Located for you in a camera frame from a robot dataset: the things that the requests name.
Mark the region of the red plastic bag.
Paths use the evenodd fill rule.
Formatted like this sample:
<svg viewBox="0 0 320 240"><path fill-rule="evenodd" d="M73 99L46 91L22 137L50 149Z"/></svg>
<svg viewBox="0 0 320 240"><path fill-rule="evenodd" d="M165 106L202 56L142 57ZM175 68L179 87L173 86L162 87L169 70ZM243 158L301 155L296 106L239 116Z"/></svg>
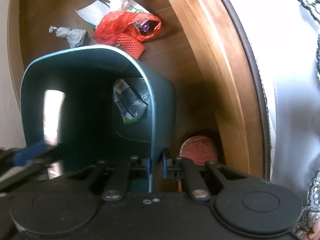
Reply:
<svg viewBox="0 0 320 240"><path fill-rule="evenodd" d="M148 35L143 35L135 23L142 23L144 20L156 24ZM156 36L162 27L161 20L145 12L112 11L106 14L94 31L94 38L98 43L114 46L121 34L128 35L139 42L144 42Z"/></svg>

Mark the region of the grey paper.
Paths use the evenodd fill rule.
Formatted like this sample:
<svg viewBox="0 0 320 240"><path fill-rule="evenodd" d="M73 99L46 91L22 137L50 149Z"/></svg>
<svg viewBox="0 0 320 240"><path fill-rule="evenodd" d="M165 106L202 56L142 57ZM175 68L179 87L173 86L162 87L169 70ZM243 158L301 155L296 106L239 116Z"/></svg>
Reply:
<svg viewBox="0 0 320 240"><path fill-rule="evenodd" d="M76 48L82 46L87 34L86 30L83 29L71 29L67 27L49 27L49 33L55 33L56 37L65 38L70 48Z"/></svg>

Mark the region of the white paper sheet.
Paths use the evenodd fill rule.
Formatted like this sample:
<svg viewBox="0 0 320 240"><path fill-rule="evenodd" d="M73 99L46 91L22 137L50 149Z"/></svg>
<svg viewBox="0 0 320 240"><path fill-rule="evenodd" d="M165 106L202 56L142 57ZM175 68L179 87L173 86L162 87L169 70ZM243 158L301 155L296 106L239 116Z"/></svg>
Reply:
<svg viewBox="0 0 320 240"><path fill-rule="evenodd" d="M103 17L110 12L110 6L107 3L96 0L90 5L76 10L78 16L80 16L84 21L95 28L103 19Z"/></svg>

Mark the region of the white green snack wrapper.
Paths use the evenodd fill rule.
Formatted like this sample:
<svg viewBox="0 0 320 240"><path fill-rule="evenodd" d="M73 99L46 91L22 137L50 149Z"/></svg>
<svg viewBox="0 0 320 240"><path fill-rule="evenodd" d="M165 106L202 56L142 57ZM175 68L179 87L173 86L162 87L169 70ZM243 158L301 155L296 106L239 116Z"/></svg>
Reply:
<svg viewBox="0 0 320 240"><path fill-rule="evenodd" d="M151 14L151 12L134 0L103 0L103 2L106 2L106 5L111 11L129 11L134 13L143 12Z"/></svg>

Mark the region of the dark teal trash bin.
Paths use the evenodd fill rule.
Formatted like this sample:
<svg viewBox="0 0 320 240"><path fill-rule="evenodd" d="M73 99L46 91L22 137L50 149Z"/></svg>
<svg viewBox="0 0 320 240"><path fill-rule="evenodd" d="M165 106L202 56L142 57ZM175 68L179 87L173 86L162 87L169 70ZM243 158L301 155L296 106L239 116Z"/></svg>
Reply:
<svg viewBox="0 0 320 240"><path fill-rule="evenodd" d="M143 116L129 125L114 101L113 89L120 80L147 104ZM80 170L99 159L116 164L136 155L146 160L148 171L135 188L155 191L161 151L171 145L175 122L176 93L168 79L112 46L85 46L39 57L26 68L20 90L28 146L44 138L47 90L65 94L60 119L65 171Z"/></svg>

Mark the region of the red foam fruit net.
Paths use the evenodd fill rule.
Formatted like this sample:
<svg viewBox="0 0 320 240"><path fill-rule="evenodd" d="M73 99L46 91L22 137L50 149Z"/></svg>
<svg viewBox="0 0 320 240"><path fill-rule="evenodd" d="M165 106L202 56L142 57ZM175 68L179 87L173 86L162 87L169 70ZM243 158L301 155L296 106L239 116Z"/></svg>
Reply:
<svg viewBox="0 0 320 240"><path fill-rule="evenodd" d="M139 41L126 34L120 35L116 42L116 47L135 59L139 59L145 50L145 47Z"/></svg>

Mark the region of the wooden bed frame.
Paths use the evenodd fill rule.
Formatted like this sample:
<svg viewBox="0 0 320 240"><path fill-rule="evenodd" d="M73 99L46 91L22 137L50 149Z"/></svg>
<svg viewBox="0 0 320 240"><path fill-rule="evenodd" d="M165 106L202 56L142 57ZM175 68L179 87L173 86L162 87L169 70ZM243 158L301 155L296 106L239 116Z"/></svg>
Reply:
<svg viewBox="0 0 320 240"><path fill-rule="evenodd" d="M229 0L169 0L213 100L225 160L270 176L270 136L259 73Z"/></svg>

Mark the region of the white lace bed sheet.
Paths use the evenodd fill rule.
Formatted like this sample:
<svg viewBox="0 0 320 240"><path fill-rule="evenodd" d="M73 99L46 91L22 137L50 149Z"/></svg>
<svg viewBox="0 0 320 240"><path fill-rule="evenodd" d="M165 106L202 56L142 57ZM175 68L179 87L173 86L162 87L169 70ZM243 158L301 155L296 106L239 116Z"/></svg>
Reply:
<svg viewBox="0 0 320 240"><path fill-rule="evenodd" d="M295 226L319 239L319 0L229 0L264 87L271 181L303 202Z"/></svg>

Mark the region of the red slipper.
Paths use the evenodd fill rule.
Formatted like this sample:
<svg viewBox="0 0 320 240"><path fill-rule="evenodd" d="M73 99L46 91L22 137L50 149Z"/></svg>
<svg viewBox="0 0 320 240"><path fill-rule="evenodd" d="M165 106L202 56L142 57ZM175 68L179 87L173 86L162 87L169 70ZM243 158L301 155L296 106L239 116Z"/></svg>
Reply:
<svg viewBox="0 0 320 240"><path fill-rule="evenodd" d="M206 161L218 161L219 157L212 139L202 135L187 139L180 148L179 156L191 159L196 165L204 165Z"/></svg>

